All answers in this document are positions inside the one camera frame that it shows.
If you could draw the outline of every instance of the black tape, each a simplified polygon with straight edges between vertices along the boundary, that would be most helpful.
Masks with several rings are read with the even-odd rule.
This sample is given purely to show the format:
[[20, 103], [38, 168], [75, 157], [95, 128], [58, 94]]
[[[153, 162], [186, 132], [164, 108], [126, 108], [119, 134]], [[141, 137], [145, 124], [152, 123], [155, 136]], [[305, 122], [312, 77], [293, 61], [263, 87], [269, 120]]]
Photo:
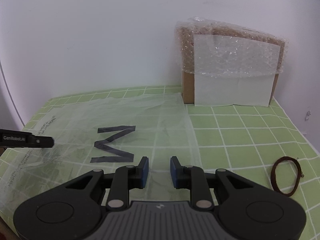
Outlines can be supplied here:
[[108, 145], [107, 143], [110, 143], [122, 136], [125, 136], [133, 131], [136, 130], [135, 126], [114, 126], [114, 127], [103, 127], [98, 128], [98, 133], [103, 132], [113, 132], [113, 131], [121, 131], [119, 133], [116, 133], [110, 137], [108, 137], [105, 140], [95, 141], [94, 147], [97, 149], [103, 150], [105, 152], [110, 152], [118, 156], [101, 156], [101, 157], [95, 157], [91, 158], [90, 163], [102, 163], [102, 162], [110, 162], [110, 163], [120, 163], [120, 162], [133, 162], [134, 155], [129, 152], [125, 152], [122, 150], [114, 149]]

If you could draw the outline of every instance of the brown hair tie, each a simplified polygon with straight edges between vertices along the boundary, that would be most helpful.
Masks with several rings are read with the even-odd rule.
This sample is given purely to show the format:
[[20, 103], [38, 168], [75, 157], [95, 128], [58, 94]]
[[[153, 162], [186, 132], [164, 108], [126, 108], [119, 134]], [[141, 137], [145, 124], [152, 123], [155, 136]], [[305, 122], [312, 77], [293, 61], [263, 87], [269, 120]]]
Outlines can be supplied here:
[[[298, 174], [297, 174], [297, 179], [296, 179], [296, 183], [294, 184], [293, 190], [290, 193], [283, 193], [278, 185], [277, 185], [277, 181], [276, 181], [276, 168], [277, 165], [283, 161], [292, 161], [296, 166], [297, 166], [297, 170], [298, 170]], [[300, 182], [300, 178], [304, 177], [304, 175], [302, 174], [301, 171], [301, 166], [298, 163], [298, 161], [294, 158], [291, 158], [289, 156], [283, 156], [281, 157], [279, 160], [277, 160], [275, 162], [275, 164], [273, 164], [272, 170], [271, 170], [271, 174], [270, 174], [270, 180], [271, 180], [271, 186], [273, 188], [274, 191], [281, 193], [282, 195], [285, 195], [287, 197], [291, 197], [297, 190], [299, 182]]]

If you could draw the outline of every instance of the white wall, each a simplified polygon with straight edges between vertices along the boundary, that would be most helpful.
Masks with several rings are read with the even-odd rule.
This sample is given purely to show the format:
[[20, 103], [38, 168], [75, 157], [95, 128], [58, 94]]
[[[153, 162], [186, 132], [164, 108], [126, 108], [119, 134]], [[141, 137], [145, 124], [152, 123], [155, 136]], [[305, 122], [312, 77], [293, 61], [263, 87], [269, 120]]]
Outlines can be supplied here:
[[282, 35], [290, 46], [276, 97], [316, 145], [319, 13], [319, 0], [0, 0], [0, 59], [27, 122], [55, 96], [179, 83], [178, 20], [202, 16]]

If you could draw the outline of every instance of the cardboard box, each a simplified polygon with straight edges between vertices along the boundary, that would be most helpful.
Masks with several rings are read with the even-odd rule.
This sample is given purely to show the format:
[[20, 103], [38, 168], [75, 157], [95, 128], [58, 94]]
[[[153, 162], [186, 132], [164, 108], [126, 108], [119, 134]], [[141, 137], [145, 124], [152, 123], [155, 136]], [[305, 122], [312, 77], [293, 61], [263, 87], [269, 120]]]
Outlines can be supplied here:
[[177, 24], [176, 37], [178, 39], [181, 61], [182, 61], [182, 97], [185, 104], [193, 104], [195, 102], [195, 59], [194, 59], [194, 35], [195, 34], [210, 34], [222, 35], [230, 37], [245, 38], [254, 41], [262, 41], [270, 44], [280, 46], [279, 58], [277, 62], [277, 72], [273, 77], [273, 84], [270, 87], [270, 100], [272, 99], [274, 90], [278, 80], [278, 72], [282, 66], [284, 57], [285, 41], [276, 38], [267, 33], [250, 30], [237, 25], [231, 25], [221, 22], [207, 22], [203, 23], [187, 23]]

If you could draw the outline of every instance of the white paper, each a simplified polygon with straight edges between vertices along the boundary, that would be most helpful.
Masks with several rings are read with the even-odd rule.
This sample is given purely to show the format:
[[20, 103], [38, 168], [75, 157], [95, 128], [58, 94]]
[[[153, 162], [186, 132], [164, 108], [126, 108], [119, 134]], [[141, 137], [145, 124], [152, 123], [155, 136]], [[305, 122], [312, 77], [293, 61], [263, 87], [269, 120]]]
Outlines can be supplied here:
[[[194, 35], [195, 105], [268, 106], [280, 47], [274, 44], [268, 47], [267, 51], [271, 54], [266, 60], [266, 57], [257, 57], [265, 53], [261, 43], [265, 42], [219, 35]], [[245, 50], [244, 46], [254, 49]], [[228, 58], [225, 53], [217, 52], [232, 52], [237, 48], [241, 52]], [[219, 75], [202, 74], [213, 72]]]

